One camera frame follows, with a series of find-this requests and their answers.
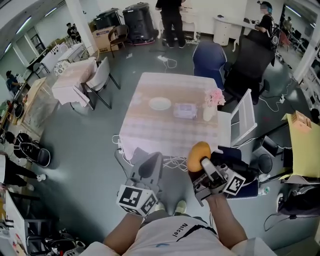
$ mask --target white drawer unit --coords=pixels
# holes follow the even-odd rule
[[[231,24],[215,20],[213,42],[227,46],[230,38]]]

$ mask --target white plate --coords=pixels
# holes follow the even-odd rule
[[[167,110],[171,107],[171,101],[168,98],[156,97],[149,101],[149,106],[153,110]]]

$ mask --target ceiling light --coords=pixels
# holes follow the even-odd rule
[[[50,13],[52,13],[53,11],[55,11],[57,9],[57,7],[56,8],[53,8],[51,11],[49,11],[46,15],[44,15],[44,17],[47,17]]]
[[[297,13],[294,9],[290,8],[288,5],[286,5],[285,7],[287,7],[290,11],[294,12],[296,15],[301,17],[301,15],[299,13]]]
[[[6,53],[6,52],[9,50],[9,48],[10,48],[11,44],[12,44],[12,43],[9,43],[9,45],[6,47],[6,49],[5,49],[4,53]]]
[[[16,34],[18,34],[25,27],[25,25],[30,21],[30,19],[31,19],[31,16],[23,23],[23,25],[19,28]]]

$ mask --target white vase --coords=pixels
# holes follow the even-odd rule
[[[203,120],[209,122],[217,114],[216,106],[203,106]]]

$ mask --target blue chair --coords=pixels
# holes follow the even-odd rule
[[[193,75],[196,77],[213,78],[218,88],[224,90],[221,69],[226,62],[227,57],[220,44],[202,41],[193,53]]]

